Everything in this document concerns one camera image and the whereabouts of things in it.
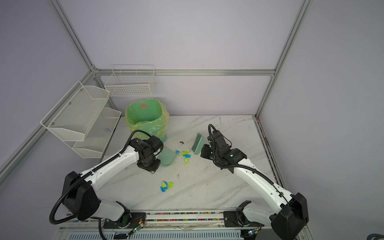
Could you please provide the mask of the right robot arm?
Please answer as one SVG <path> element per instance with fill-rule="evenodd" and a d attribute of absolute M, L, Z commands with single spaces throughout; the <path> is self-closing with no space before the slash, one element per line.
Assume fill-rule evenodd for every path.
<path fill-rule="evenodd" d="M 244 201 L 235 211 L 234 224 L 248 227 L 261 224 L 271 227 L 282 240 L 295 240 L 309 222 L 307 199 L 293 194 L 263 174 L 241 150 L 232 148 L 229 141 L 214 125 L 208 125 L 208 144 L 201 157 L 211 160 L 221 170 L 229 170 L 250 185 L 269 205 L 258 207 Z"/>

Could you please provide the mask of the green hand brush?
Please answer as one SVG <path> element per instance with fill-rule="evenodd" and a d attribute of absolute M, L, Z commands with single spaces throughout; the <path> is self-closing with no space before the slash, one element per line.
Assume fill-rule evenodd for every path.
<path fill-rule="evenodd" d="M 203 146 L 205 144 L 205 138 L 202 134 L 197 133 L 195 142 L 192 146 L 192 151 L 195 155 L 199 155 L 203 149 Z"/>

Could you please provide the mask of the green plastic dustpan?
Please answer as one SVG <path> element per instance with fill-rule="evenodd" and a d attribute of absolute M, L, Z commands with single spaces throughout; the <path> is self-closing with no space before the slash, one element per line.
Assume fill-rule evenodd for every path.
<path fill-rule="evenodd" d="M 167 148 L 164 148 L 162 152 L 158 155 L 157 159 L 161 161 L 161 166 L 166 168 L 173 163 L 176 156 L 177 156 L 177 153 Z"/>

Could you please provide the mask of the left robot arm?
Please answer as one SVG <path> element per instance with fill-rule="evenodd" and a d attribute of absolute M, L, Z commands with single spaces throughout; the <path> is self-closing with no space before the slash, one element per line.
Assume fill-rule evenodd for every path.
<path fill-rule="evenodd" d="M 132 222 L 131 211 L 121 202 L 104 200 L 97 195 L 101 187 L 112 177 L 132 164 L 150 173 L 155 173 L 161 161 L 158 155 L 164 149 L 164 143 L 156 136 L 148 139 L 135 138 L 133 131 L 123 148 L 101 162 L 81 173 L 75 171 L 66 175 L 62 195 L 54 204 L 49 222 L 59 225 L 77 219 L 109 220 L 118 228 L 126 228 Z"/>

